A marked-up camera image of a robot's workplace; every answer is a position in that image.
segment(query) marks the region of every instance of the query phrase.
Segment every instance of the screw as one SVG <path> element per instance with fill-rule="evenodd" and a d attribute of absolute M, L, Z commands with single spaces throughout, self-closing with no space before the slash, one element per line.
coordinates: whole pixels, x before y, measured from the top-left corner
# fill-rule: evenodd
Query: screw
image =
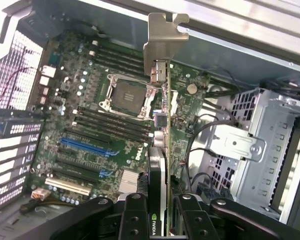
<path fill-rule="evenodd" d="M 189 194 L 185 194 L 182 196 L 182 198 L 185 200 L 189 200 L 189 199 L 191 199 L 191 196 Z"/>
<path fill-rule="evenodd" d="M 108 200 L 107 199 L 103 199 L 101 201 L 98 202 L 98 204 L 107 204 Z"/>
<path fill-rule="evenodd" d="M 224 200 L 217 200 L 216 204 L 218 204 L 218 205 L 226 205 L 226 201 L 224 201 Z"/>
<path fill-rule="evenodd" d="M 141 196 L 140 196 L 140 194 L 135 194 L 135 195 L 132 196 L 132 198 L 133 199 L 139 199 L 139 198 L 141 198 Z"/>

